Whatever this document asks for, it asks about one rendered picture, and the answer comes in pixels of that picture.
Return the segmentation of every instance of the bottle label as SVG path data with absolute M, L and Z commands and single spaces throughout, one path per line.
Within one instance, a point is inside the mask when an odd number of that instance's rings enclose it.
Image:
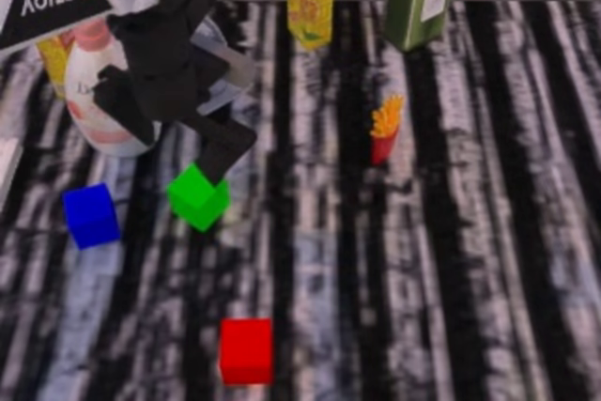
M 422 8 L 422 22 L 425 23 L 444 12 L 447 0 L 424 0 Z

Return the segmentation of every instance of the black and white striped cloth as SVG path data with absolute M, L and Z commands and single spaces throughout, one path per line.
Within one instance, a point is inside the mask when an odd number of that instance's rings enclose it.
M 198 138 L 86 146 L 35 50 L 2 62 L 25 151 L 0 226 L 0 401 L 601 399 L 601 4 L 455 3 L 400 55 L 381 4 L 305 52 L 283 4 L 221 5 L 258 72 L 232 207 L 201 235 L 164 189 Z M 370 112 L 408 98 L 389 163 Z M 124 239 L 78 254 L 60 195 L 106 181 Z M 271 317 L 275 382 L 226 389 L 220 320 Z

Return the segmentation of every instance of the white bottle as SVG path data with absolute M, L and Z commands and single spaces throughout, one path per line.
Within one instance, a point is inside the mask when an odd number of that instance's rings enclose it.
M 87 142 L 114 157 L 137 157 L 150 150 L 94 103 L 98 73 L 109 65 L 127 69 L 121 43 L 109 31 L 106 21 L 96 20 L 73 29 L 75 43 L 65 75 L 67 107 Z M 155 141 L 161 124 L 154 123 Z

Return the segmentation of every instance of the cube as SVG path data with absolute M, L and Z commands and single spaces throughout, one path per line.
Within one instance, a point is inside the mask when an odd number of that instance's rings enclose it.
M 271 384 L 273 344 L 270 319 L 225 319 L 219 345 L 224 385 Z
M 230 203 L 227 181 L 214 187 L 195 164 L 169 184 L 167 197 L 175 214 L 201 232 L 206 232 Z
M 121 238 L 115 206 L 106 184 L 64 192 L 63 208 L 67 228 L 80 250 Z

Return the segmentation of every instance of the french fries toy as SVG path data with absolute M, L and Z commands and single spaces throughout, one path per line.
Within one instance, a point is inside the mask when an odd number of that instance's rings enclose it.
M 385 162 L 390 156 L 402 120 L 405 99 L 399 95 L 390 96 L 384 104 L 372 113 L 374 127 L 372 135 L 372 164 Z

